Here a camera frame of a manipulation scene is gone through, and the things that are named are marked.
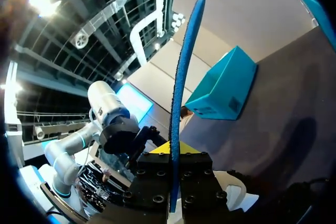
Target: robotic arm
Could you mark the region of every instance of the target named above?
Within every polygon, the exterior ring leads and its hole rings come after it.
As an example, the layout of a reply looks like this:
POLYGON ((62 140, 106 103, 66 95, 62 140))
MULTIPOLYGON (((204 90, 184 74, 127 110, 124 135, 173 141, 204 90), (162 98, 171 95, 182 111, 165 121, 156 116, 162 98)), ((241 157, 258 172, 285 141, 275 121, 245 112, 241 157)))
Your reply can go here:
POLYGON ((95 114, 96 120, 91 120, 91 123, 60 141, 49 143, 44 151, 57 172, 52 181, 54 191, 64 198, 70 197, 71 187, 80 170, 80 165, 71 155, 88 147, 92 140, 102 145, 108 154, 127 153, 129 165, 143 152, 148 139, 160 145, 166 142, 154 127, 140 130, 135 116, 104 81, 96 81, 89 87, 88 99, 90 113, 95 114))

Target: yellow object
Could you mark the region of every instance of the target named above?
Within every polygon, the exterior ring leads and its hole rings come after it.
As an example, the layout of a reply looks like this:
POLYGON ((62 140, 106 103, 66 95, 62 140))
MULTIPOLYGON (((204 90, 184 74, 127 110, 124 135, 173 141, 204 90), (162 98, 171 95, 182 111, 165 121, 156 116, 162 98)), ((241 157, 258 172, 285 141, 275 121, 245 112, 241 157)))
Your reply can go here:
MULTIPOLYGON (((189 145, 183 143, 180 141, 180 153, 181 154, 185 154, 187 152, 190 153, 200 153, 198 150, 190 147, 189 145)), ((169 154, 170 153, 170 142, 167 142, 163 145, 161 145, 160 147, 152 150, 150 153, 165 153, 165 154, 169 154)))

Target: teal box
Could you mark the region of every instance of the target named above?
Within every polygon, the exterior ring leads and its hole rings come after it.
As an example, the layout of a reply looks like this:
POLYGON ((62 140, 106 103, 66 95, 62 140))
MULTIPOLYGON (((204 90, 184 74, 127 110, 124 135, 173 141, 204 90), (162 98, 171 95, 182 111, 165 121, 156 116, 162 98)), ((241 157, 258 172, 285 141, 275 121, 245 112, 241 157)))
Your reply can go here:
POLYGON ((331 23, 324 12, 322 6, 317 0, 302 0, 307 8, 311 11, 316 21, 319 23, 322 31, 329 39, 331 45, 336 50, 336 34, 332 29, 331 23))
POLYGON ((207 72, 186 107, 205 119, 237 119, 256 69, 251 58, 236 46, 207 72))

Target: white robotic arm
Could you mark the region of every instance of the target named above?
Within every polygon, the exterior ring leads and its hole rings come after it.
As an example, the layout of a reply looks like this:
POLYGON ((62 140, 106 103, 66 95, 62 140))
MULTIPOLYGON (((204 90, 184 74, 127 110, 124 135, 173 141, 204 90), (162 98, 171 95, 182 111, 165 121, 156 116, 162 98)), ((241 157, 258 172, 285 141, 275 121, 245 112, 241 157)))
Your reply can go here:
POLYGON ((89 87, 88 99, 96 120, 92 120, 82 129, 60 141, 50 142, 44 150, 47 160, 57 172, 53 178, 52 186, 54 191, 62 197, 70 196, 71 186, 80 168, 71 155, 88 147, 92 140, 101 144, 99 139, 102 139, 103 145, 105 145, 113 136, 113 133, 108 129, 111 124, 116 127, 119 125, 127 127, 134 136, 139 131, 138 122, 130 115, 130 112, 107 83, 94 82, 89 87))

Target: blue sponge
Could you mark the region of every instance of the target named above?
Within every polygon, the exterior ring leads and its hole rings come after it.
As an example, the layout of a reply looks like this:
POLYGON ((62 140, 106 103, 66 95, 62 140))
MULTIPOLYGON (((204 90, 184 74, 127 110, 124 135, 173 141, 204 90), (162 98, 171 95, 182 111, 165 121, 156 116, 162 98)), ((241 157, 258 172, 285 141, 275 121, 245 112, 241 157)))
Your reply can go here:
POLYGON ((193 53, 197 33, 202 21, 204 6, 205 6, 205 0, 197 0, 194 6, 193 12, 190 16, 190 20, 187 26, 187 30, 184 35, 184 41, 180 53, 180 58, 177 64, 177 70, 175 76, 172 112, 169 126, 169 140, 171 145, 170 150, 173 164, 172 191, 170 194, 170 212, 175 212, 177 195, 179 194, 178 191, 179 190, 178 171, 179 171, 179 157, 180 157, 179 131, 180 131, 180 109, 182 105, 182 95, 190 58, 193 53))

